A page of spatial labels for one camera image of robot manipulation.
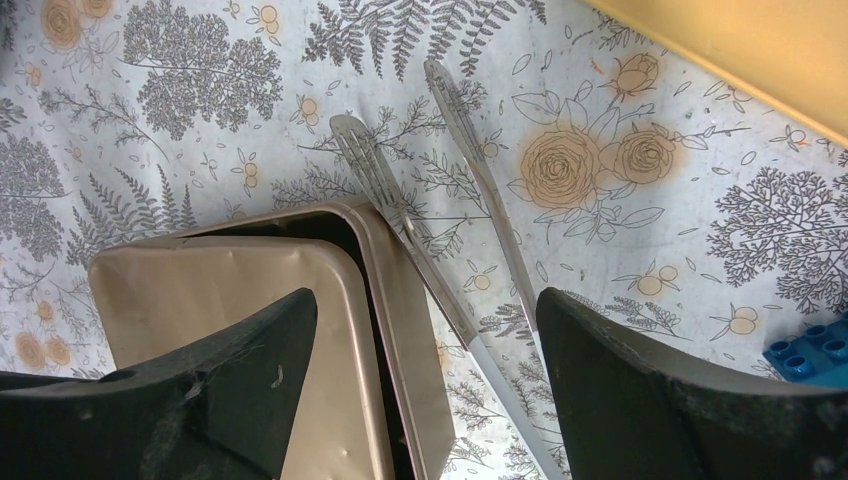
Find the brown square tin lid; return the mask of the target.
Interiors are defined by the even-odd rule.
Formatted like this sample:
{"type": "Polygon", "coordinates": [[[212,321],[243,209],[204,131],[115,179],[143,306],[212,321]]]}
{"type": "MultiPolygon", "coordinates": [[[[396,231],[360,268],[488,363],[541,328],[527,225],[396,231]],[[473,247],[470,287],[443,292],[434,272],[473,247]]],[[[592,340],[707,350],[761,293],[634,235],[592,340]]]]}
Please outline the brown square tin lid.
{"type": "Polygon", "coordinates": [[[197,376],[191,423],[264,479],[410,479],[362,268],[323,240],[163,238],[99,254],[88,282],[115,365],[216,335],[297,291],[306,301],[197,376]]]}

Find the long metal tongs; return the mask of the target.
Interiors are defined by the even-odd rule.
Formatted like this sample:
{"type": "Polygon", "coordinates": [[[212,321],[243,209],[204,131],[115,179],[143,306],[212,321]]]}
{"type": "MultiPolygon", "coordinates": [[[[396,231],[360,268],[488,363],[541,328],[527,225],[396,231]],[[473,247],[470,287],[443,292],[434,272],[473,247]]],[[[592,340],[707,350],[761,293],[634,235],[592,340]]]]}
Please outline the long metal tongs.
{"type": "Polygon", "coordinates": [[[497,239],[485,198],[506,208],[513,234],[531,273],[546,278],[538,260],[544,230],[534,223],[540,208],[518,176],[526,134],[551,129],[568,98],[587,94],[559,69],[531,64],[496,69],[482,81],[461,80],[461,97],[478,130],[488,165],[497,176],[481,186],[453,144],[431,93],[421,81],[410,87],[343,68],[332,83],[332,109],[360,116],[388,171],[372,175],[365,189],[387,195],[395,182],[400,209],[378,209],[407,250],[430,258],[457,300],[457,317],[477,340],[461,350],[453,316],[433,316],[438,352],[454,421],[476,444],[501,453],[498,479],[566,479],[568,461],[556,423],[539,341],[525,313],[497,239]]]}

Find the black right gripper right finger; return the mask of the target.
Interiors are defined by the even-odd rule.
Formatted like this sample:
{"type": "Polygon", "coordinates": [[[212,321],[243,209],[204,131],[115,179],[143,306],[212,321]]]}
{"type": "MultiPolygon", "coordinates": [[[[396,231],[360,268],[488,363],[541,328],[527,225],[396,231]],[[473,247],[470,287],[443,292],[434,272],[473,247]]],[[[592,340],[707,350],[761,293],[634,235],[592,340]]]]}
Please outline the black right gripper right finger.
{"type": "Polygon", "coordinates": [[[845,390],[711,363],[554,287],[536,316],[574,478],[846,477],[845,390]]]}

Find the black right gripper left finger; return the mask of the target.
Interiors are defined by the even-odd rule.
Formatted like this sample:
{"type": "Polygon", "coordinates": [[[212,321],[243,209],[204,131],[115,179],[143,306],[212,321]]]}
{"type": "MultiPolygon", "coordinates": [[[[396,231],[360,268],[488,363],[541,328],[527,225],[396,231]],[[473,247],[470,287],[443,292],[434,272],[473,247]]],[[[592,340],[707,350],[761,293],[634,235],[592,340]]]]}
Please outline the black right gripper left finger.
{"type": "Polygon", "coordinates": [[[276,479],[317,330],[300,288],[97,380],[3,373],[5,479],[276,479]]]}

